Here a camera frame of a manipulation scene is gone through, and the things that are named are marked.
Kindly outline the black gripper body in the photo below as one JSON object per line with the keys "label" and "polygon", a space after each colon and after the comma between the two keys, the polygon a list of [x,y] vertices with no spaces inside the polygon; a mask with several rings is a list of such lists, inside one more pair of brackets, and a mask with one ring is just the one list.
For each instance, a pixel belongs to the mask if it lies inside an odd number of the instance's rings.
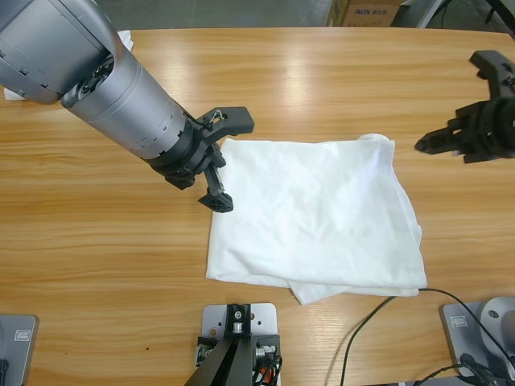
{"label": "black gripper body", "polygon": [[210,114],[197,119],[186,117],[178,141],[169,150],[160,152],[157,158],[146,159],[145,162],[180,190],[191,187],[196,176],[210,166],[215,169],[224,167],[226,161],[220,147],[215,142],[208,144],[204,136],[213,131],[215,116]]}
{"label": "black gripper body", "polygon": [[514,98],[497,97],[455,111],[447,123],[451,152],[465,163],[514,158]]}

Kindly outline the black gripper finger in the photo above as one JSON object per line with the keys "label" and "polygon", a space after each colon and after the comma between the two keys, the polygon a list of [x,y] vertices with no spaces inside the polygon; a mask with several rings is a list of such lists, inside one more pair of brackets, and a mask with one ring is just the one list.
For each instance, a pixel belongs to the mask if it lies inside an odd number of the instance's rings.
{"label": "black gripper finger", "polygon": [[424,154],[463,153],[461,129],[443,128],[423,135],[414,148]]}
{"label": "black gripper finger", "polygon": [[207,193],[199,202],[210,210],[218,213],[227,213],[233,210],[233,199],[225,192],[225,188],[218,175],[217,168],[210,164],[204,171],[208,183]]}

